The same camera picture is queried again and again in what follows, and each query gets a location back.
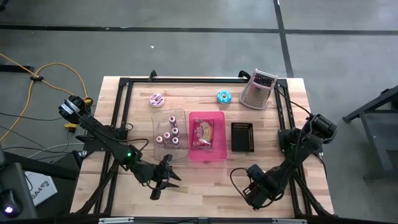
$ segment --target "pink container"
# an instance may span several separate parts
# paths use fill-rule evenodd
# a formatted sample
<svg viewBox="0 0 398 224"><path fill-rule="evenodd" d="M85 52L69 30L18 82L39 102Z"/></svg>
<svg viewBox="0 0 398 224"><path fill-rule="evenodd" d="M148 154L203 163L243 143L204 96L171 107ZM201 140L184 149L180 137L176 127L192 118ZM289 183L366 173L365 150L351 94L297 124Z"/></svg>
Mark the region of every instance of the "pink container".
<svg viewBox="0 0 398 224"><path fill-rule="evenodd" d="M194 149L192 139L194 135L193 124L196 119L213 120L213 142L211 150ZM193 161L220 161L227 158L225 116L221 111L191 112L189 114L189 158Z"/></svg>

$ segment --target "yellow cable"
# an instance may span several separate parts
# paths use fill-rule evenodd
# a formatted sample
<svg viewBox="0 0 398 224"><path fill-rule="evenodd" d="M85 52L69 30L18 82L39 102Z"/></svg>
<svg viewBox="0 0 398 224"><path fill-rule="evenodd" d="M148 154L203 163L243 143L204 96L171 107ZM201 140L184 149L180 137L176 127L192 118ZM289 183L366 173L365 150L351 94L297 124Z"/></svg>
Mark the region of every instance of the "yellow cable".
<svg viewBox="0 0 398 224"><path fill-rule="evenodd" d="M26 100L26 104L24 109L22 110L21 114L19 115L19 118L17 118L14 122L14 124L12 124L12 126L9 128L9 130L1 137L0 142L10 133L11 129L18 123L18 121L20 120L21 116L24 115L26 108L29 105L29 101L30 101L30 94L32 93L32 89L33 89L33 81L30 81L30 85L29 85L29 91L27 94L27 100Z"/></svg>
<svg viewBox="0 0 398 224"><path fill-rule="evenodd" d="M84 89L84 91L85 91L85 96L86 96L86 98L88 97L86 85L85 85L83 79L81 78L81 76L79 75L79 73L77 73L77 72L76 72L73 68L71 68L69 65L66 65L66 64L64 64L64 63L58 63L58 62L50 63L50 64L47 64L47 65L41 66L41 67L36 71L36 73L33 73L33 72L31 72L29 69L26 69L25 67L23 67L22 65L20 65L19 63L15 62L15 61L13 61L11 58L5 56L4 54L0 54L0 56L4 57L4 58L7 59L8 61L10 61L10 62L16 64L17 66L21 67L22 69L24 69L25 71L29 72L30 74L32 74L32 75L35 76L35 77L38 77L38 76L39 76L39 73L40 73L40 71L41 71L43 68L46 68L46 67L51 66L51 65L62 65L62 66L64 66L64 67L67 67L67 68L69 68L69 69L80 79L80 82L81 82L81 84L83 85L83 89ZM69 95L73 95L72 92L70 92L70 91L68 91L68 90L66 90L66 89L57 87L57 86L53 86L53 85L49 84L47 81L45 81L45 80L43 80L42 82L44 82L46 85L48 85L48 86L51 87L51 88L54 88L54 89L56 89L56 90L64 91L65 93L68 93ZM24 115L24 113L25 113L25 111L26 111L26 109L27 109L27 107L28 107L28 105L29 105L30 96L31 96L32 90L33 90L33 84L34 84L34 81L31 81L31 82L30 82L30 85L29 85L29 92L28 92L28 95L27 95L27 101L26 101L26 104L25 104L25 108L22 110L22 112L21 112L21 114L19 115L19 117L15 120L14 124L12 124L12 126L11 126L11 127L9 128L9 130L4 134L4 136L1 137L0 142L10 133L10 130L19 122L19 120L21 119L21 116Z"/></svg>

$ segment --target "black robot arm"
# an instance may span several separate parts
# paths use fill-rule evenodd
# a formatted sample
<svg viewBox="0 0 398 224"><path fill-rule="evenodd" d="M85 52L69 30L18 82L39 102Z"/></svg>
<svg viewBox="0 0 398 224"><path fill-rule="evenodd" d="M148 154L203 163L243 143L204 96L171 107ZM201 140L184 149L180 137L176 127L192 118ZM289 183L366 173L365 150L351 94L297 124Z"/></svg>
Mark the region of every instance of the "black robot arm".
<svg viewBox="0 0 398 224"><path fill-rule="evenodd" d="M279 143L285 150L285 161L280 166L273 167L267 172L254 164L246 171L252 180L250 185L243 190L245 201L257 210L267 207L273 201L283 197L284 190L288 184L289 177L298 179L296 169L322 144L330 143L336 134L336 125L322 115L311 114L302 129L293 129L279 132ZM303 182L298 183L306 194L314 209L321 214L330 215L317 202L307 186Z"/></svg>
<svg viewBox="0 0 398 224"><path fill-rule="evenodd" d="M120 130L111 126L102 125L90 113L90 104L85 103L78 96L70 96L59 106L59 113L69 122L79 124L87 130L89 135L77 138L86 145L95 148L95 151L110 151L117 163L124 170L131 170L135 178L142 185L152 189L152 200L160 197L160 191L166 187L178 187L169 183L170 178L181 180L169 165L172 155L166 155L158 164L151 164L141 159L142 152L133 145L127 145L127 130ZM156 187L149 185L150 181L156 183Z"/></svg>

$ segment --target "wooden tabletop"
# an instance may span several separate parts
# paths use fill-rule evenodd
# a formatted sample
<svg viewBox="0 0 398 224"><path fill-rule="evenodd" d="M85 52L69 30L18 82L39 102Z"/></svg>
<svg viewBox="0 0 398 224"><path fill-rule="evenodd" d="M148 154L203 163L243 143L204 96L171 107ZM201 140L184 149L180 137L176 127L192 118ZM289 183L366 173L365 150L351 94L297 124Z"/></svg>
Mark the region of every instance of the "wooden tabletop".
<svg viewBox="0 0 398 224"><path fill-rule="evenodd" d="M103 124L110 124L120 77L104 77L95 118ZM288 78L290 98L309 110L304 81L301 78ZM162 191L159 200L149 199L151 190L143 187L132 172L119 169L114 195L112 216L136 217L294 217L289 186L283 199L271 206L254 211L234 189L229 173L237 167L248 168L258 164L263 170L280 165L284 155L277 143L279 129L274 93L271 93L265 110L252 110L239 103L244 84L209 83L135 83L128 114L128 122L134 125L129 132L131 138L148 138L150 144L144 149L143 159L158 164L153 157L152 113L158 110L182 108L186 117L192 111L222 111L225 114L228 158L221 162L192 162L189 159L172 162L175 173L182 181L171 180L179 188ZM229 105L217 103L216 94L228 90L232 94ZM161 108L149 106L149 96L161 93L165 105ZM121 103L118 123L120 123L124 100ZM301 128L307 117L306 112L293 106L295 124ZM231 152L231 122L250 122L254 126L254 153ZM134 144L140 148L143 143ZM76 186L71 212L77 211L93 193L100 179L103 152L95 152L84 160ZM311 155L304 162L308 188L329 212L333 213L325 172L320 161ZM248 186L249 180L244 171L234 175L240 190ZM302 193L298 188L300 208L304 211ZM105 190L102 207L106 205L108 188Z"/></svg>

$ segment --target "gray floor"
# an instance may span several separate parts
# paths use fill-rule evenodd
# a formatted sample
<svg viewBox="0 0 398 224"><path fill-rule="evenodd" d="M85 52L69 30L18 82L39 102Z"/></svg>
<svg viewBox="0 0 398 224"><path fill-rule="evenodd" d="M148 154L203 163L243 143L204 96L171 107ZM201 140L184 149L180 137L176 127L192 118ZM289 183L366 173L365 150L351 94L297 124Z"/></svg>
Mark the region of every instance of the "gray floor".
<svg viewBox="0 0 398 224"><path fill-rule="evenodd" d="M280 0L287 29L396 30L395 0ZM11 0L0 23L74 26L277 28L271 0ZM294 77L305 79L311 109L338 125L324 147L335 212L341 217L398 222L398 188L393 182L364 183L379 169L362 124L341 117L398 84L397 36L287 35ZM79 71L96 100L105 75L236 76L255 68L286 77L278 34L55 32L0 30L0 52L25 65L63 62ZM42 75L82 95L78 79L62 67ZM19 114L28 75L0 74L0 112ZM67 97L38 83L26 116L58 118ZM1 116L9 127L13 118ZM64 121L22 120L14 129L45 147L65 144ZM77 142L72 135L70 142ZM2 147L35 144L10 134ZM70 146L69 150L81 149ZM34 152L15 151L24 156ZM41 153L34 158L52 156Z"/></svg>

